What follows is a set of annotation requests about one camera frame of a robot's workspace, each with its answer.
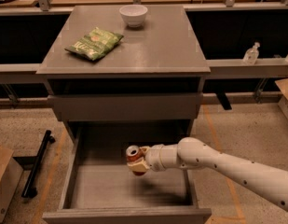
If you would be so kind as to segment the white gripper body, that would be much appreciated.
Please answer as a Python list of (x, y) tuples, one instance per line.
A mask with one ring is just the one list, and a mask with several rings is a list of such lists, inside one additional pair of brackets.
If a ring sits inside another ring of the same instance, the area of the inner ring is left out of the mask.
[(165, 170), (160, 158), (160, 151), (162, 148), (163, 145), (154, 145), (145, 153), (145, 161), (148, 167), (154, 172), (161, 172)]

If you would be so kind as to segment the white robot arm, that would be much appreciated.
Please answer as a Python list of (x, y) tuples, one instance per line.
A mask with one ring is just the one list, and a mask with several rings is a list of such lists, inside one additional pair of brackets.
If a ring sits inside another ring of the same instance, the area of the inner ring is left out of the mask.
[(174, 145), (132, 145), (126, 149), (126, 159), (135, 175), (210, 168), (288, 212), (288, 171), (219, 152), (193, 137)]

